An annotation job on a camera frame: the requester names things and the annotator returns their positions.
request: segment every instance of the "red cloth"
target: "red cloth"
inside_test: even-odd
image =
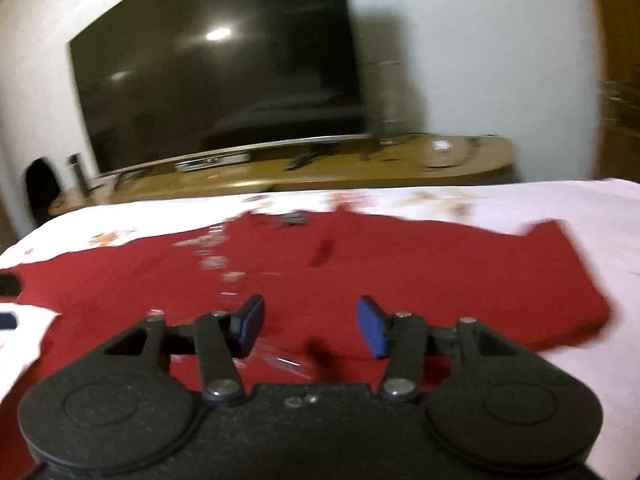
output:
[[[385,363],[369,357],[358,333],[355,305],[363,294],[388,312],[420,314],[432,325],[475,317],[534,350],[575,344],[609,319],[609,305],[555,221],[513,236],[344,210],[308,216],[308,225],[284,228],[275,217],[246,214],[230,222],[228,239],[213,247],[174,246],[206,235],[205,228],[15,267],[24,285],[18,302],[62,316],[47,333],[42,359],[0,404],[0,449],[9,450],[16,465],[9,478],[30,462],[15,424],[25,385],[151,309],[163,310],[167,323],[177,324],[205,312],[235,310],[251,294],[262,294],[267,315],[260,336],[279,349],[275,354],[312,360],[311,380],[372,384]],[[210,256],[224,256],[225,269],[204,269],[202,261]],[[245,275],[226,282],[229,271]],[[429,373],[441,376],[443,370],[436,363]],[[193,358],[172,364],[172,374],[198,387]],[[254,357],[241,375],[247,386],[301,381]]]

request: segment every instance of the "wall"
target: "wall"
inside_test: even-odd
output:
[[[17,176],[47,155],[70,185],[74,152],[95,173],[66,42],[118,1],[0,3],[0,134]],[[403,62],[395,77],[410,127],[510,137],[526,180],[588,177],[598,119],[591,0],[351,5],[362,60]]]

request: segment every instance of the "bed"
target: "bed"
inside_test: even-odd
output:
[[[551,182],[478,187],[421,187],[300,191],[260,195],[137,202],[94,206],[56,218],[0,255],[0,268],[52,260],[96,247],[179,234],[220,224],[248,211],[284,214],[324,212],[336,206],[362,214],[465,224],[517,235],[533,222],[558,219],[588,273],[613,309],[596,337],[578,346],[543,353],[553,364],[591,387],[605,413],[604,426],[588,464],[604,478],[632,480],[640,474],[640,185],[623,180]],[[44,314],[51,322],[53,314]],[[36,330],[44,332],[46,325]],[[24,353],[37,357],[40,337]],[[41,361],[46,362],[47,348]],[[15,417],[15,402],[28,382],[41,378],[40,362],[0,404],[3,424]],[[6,446],[20,436],[7,425]],[[13,474],[23,472],[10,469]]]

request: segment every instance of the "black tv screen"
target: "black tv screen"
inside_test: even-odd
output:
[[[346,0],[124,0],[70,50],[103,174],[364,131]]]

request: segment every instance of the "wooden tv console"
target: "wooden tv console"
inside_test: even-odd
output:
[[[450,150],[438,152],[432,140],[448,140]],[[406,136],[380,146],[369,156],[368,141],[338,144],[334,154],[321,156],[293,171],[282,168],[303,148],[289,146],[252,154],[233,166],[182,173],[173,164],[158,164],[143,176],[125,178],[114,190],[115,178],[102,182],[86,200],[79,190],[63,192],[51,205],[53,215],[98,204],[292,191],[370,187],[457,186],[514,182],[515,158],[509,139],[495,136]],[[100,180],[91,184],[95,186]]]

